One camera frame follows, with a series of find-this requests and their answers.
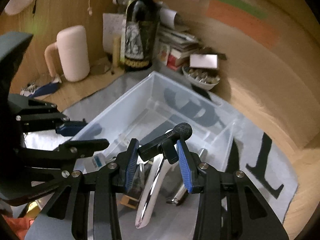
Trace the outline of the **white handwritten note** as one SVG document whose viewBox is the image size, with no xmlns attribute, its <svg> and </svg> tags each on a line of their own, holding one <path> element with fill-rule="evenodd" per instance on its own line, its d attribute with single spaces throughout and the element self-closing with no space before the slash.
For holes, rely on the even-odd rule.
<svg viewBox="0 0 320 240">
<path fill-rule="evenodd" d="M 121 34 L 123 22 L 126 16 L 124 14 L 103 13 L 103 49 L 104 52 L 112 54 L 113 37 Z"/>
</svg>

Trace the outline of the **orange paper note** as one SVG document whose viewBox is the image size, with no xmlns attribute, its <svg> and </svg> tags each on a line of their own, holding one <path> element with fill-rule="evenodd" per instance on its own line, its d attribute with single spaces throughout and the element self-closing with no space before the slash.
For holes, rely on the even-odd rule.
<svg viewBox="0 0 320 240">
<path fill-rule="evenodd" d="M 270 24 L 227 3 L 210 0 L 206 16 L 239 29 L 267 49 L 279 41 L 279 32 Z"/>
</svg>

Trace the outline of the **white handheld massager device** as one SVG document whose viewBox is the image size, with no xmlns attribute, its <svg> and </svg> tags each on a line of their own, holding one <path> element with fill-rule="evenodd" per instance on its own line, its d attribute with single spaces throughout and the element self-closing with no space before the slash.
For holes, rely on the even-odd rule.
<svg viewBox="0 0 320 240">
<path fill-rule="evenodd" d="M 148 225 L 156 200 L 165 177 L 165 159 L 163 155 L 157 155 L 153 159 L 148 179 L 146 181 L 135 220 L 135 227 L 141 229 Z"/>
</svg>

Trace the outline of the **pink insulated mug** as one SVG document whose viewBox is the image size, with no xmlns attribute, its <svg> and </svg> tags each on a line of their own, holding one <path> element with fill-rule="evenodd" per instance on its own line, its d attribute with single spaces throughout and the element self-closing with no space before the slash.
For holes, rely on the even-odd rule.
<svg viewBox="0 0 320 240">
<path fill-rule="evenodd" d="M 78 82 L 90 72 L 86 29 L 75 25 L 58 32 L 56 42 L 47 46 L 44 59 L 51 77 L 58 77 L 53 52 L 58 51 L 63 74 L 67 81 Z"/>
</svg>

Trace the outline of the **stack of books and papers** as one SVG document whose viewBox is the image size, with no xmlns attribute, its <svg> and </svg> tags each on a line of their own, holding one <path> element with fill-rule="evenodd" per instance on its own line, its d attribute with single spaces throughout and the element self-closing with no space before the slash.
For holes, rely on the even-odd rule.
<svg viewBox="0 0 320 240">
<path fill-rule="evenodd" d="M 169 9 L 163 2 L 158 2 L 157 7 L 159 25 L 152 55 L 166 65 L 179 66 L 200 48 L 200 40 L 188 32 L 189 28 L 178 12 Z M 140 31 L 125 21 L 121 36 L 121 59 L 124 60 L 131 51 L 142 55 L 141 42 Z"/>
</svg>

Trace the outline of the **clear plastic storage bin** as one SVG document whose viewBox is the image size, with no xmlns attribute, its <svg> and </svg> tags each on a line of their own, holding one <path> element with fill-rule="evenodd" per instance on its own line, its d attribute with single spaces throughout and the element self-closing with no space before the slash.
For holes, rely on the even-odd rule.
<svg viewBox="0 0 320 240">
<path fill-rule="evenodd" d="M 165 202 L 182 183 L 178 163 L 170 164 L 165 153 L 174 154 L 176 145 L 169 135 L 175 126 L 186 139 L 189 151 L 200 154 L 202 161 L 223 170 L 233 140 L 238 112 L 227 102 L 205 98 L 180 83 L 157 72 L 135 84 L 114 103 L 101 111 L 98 103 L 109 99 L 133 80 L 124 75 L 92 99 L 77 103 L 72 114 L 97 116 L 75 140 L 107 139 L 107 149 L 82 158 L 75 169 L 94 172 L 118 153 L 127 149 L 131 139 L 138 140 L 139 157 L 131 193 L 138 197 L 135 211 L 121 207 L 120 226 L 125 239 L 192 239 L 199 198 L 192 195 L 185 205 L 175 207 Z"/>
</svg>

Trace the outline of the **green paper note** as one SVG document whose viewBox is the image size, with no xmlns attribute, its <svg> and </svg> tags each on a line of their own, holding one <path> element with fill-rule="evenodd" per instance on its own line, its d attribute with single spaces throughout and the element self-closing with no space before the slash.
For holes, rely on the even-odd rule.
<svg viewBox="0 0 320 240">
<path fill-rule="evenodd" d="M 261 20 L 266 19 L 268 17 L 268 14 L 266 12 L 262 11 L 258 7 L 253 6 L 243 0 L 217 0 L 217 1 L 239 8 Z"/>
</svg>

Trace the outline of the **dark wine bottle elephant label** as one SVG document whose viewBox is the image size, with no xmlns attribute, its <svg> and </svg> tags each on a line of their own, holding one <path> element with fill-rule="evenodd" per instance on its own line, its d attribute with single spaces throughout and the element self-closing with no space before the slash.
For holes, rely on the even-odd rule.
<svg viewBox="0 0 320 240">
<path fill-rule="evenodd" d="M 126 15 L 125 71 L 146 70 L 152 65 L 158 28 L 158 6 L 153 0 L 134 0 Z"/>
</svg>

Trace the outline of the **white bowl of stones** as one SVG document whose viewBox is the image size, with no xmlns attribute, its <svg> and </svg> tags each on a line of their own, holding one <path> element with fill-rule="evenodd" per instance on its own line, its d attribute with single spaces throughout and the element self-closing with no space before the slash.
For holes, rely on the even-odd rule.
<svg viewBox="0 0 320 240">
<path fill-rule="evenodd" d="M 199 68 L 190 68 L 188 66 L 182 67 L 182 72 L 185 78 L 193 85 L 198 88 L 209 91 L 213 89 L 219 82 L 220 77 L 210 76 L 207 71 Z"/>
</svg>

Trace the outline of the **beige lip balm tube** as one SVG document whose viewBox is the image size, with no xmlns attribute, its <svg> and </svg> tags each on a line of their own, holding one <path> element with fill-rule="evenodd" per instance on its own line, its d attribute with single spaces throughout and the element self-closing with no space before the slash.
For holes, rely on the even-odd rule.
<svg viewBox="0 0 320 240">
<path fill-rule="evenodd" d="M 121 36 L 115 35 L 113 37 L 112 64 L 116 68 L 119 67 L 119 63 L 120 63 L 120 46 L 121 46 Z"/>
</svg>

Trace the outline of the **blue booklet with keychain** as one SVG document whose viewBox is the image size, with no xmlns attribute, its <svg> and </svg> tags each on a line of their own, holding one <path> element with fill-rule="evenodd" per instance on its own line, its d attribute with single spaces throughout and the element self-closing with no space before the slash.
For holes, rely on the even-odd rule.
<svg viewBox="0 0 320 240">
<path fill-rule="evenodd" d="M 22 88 L 20 95 L 28 98 L 39 98 L 55 93 L 60 88 L 61 82 L 59 80 L 50 81 L 47 84 L 39 85 L 35 81 L 27 84 Z"/>
</svg>

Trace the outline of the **black clip-on microphone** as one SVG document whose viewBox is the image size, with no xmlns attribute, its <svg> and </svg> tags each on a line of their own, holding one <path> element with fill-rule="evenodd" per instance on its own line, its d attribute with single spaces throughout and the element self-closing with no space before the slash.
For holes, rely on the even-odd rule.
<svg viewBox="0 0 320 240">
<path fill-rule="evenodd" d="M 178 153 L 175 145 L 178 140 L 188 140 L 192 136 L 192 127 L 186 123 L 176 125 L 172 130 L 153 139 L 147 144 L 141 146 L 137 152 L 142 161 L 147 161 L 153 157 L 162 154 L 164 159 L 167 159 L 169 164 L 174 164 L 178 161 Z"/>
</svg>

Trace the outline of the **white card box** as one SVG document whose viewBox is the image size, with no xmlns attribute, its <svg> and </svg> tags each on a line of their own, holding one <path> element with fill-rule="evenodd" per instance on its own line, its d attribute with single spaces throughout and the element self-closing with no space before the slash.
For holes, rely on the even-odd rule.
<svg viewBox="0 0 320 240">
<path fill-rule="evenodd" d="M 218 57 L 214 54 L 191 54 L 190 66 L 193 68 L 217 69 Z"/>
</svg>

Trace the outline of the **grey mat with black letters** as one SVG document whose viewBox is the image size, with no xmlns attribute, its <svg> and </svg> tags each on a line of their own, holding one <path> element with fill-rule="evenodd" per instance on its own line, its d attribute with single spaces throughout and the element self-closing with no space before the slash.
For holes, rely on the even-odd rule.
<svg viewBox="0 0 320 240">
<path fill-rule="evenodd" d="M 192 90 L 191 86 L 189 85 L 189 83 L 183 75 L 173 72 L 172 70 L 169 70 L 164 67 L 155 67 L 150 70 L 144 70 L 142 72 L 130 72 L 124 75 L 131 75 L 133 80 L 129 84 L 127 84 L 121 91 L 111 93 L 111 97 L 109 99 L 104 99 L 103 101 L 99 102 L 98 106 L 100 110 L 105 110 L 109 105 L 114 103 L 123 93 L 131 89 L 133 86 L 135 86 L 135 84 L 139 83 L 153 72 L 157 72 L 165 77 L 168 77 Z M 93 96 L 97 95 L 100 91 L 77 103 L 92 99 Z M 205 98 L 216 96 L 209 95 L 208 93 L 203 93 L 199 95 Z M 87 124 L 89 124 L 97 116 L 97 114 L 93 113 L 84 117 L 80 116 L 79 114 L 72 114 L 71 109 L 77 103 L 74 103 L 71 107 L 65 109 L 63 113 L 67 117 L 69 117 L 71 121 L 81 121 L 85 119 Z M 242 114 L 240 114 L 239 112 L 238 114 L 238 118 L 233 128 L 233 140 L 231 144 L 229 157 L 227 159 L 227 165 L 223 170 L 218 170 L 215 167 L 214 168 L 220 172 L 225 173 L 234 173 L 236 171 L 244 172 L 246 176 L 248 176 L 248 178 L 255 185 L 255 187 L 259 190 L 259 192 L 263 195 L 263 197 L 266 199 L 269 206 L 272 208 L 272 210 L 277 215 L 278 219 L 283 225 L 285 213 L 297 189 L 297 180 L 295 178 L 293 169 L 289 166 L 289 162 L 285 155 L 282 154 L 280 149 L 272 142 L 272 139 L 261 129 L 255 126 L 251 121 L 245 118 Z M 32 132 L 27 135 L 26 140 L 27 146 L 31 148 L 48 150 L 55 148 L 66 141 L 75 140 L 75 136 L 64 137 L 60 134 L 56 134 L 56 132 Z M 122 196 L 127 193 L 128 191 L 126 193 L 116 194 L 119 226 L 119 211 L 121 207 L 128 208 L 131 211 L 136 210 L 120 204 Z M 192 195 L 198 196 L 200 200 L 200 194 L 190 194 L 184 185 L 184 181 L 182 181 L 182 183 L 178 186 L 177 189 L 173 191 L 172 194 L 167 195 L 165 197 L 165 202 L 167 204 L 171 204 L 175 207 L 178 207 L 181 205 L 185 205 L 187 200 L 189 200 Z M 89 209 L 91 209 L 92 211 L 93 203 L 94 192 L 91 192 L 89 195 Z M 88 237 L 93 238 L 93 222 L 91 226 L 88 227 Z"/>
</svg>

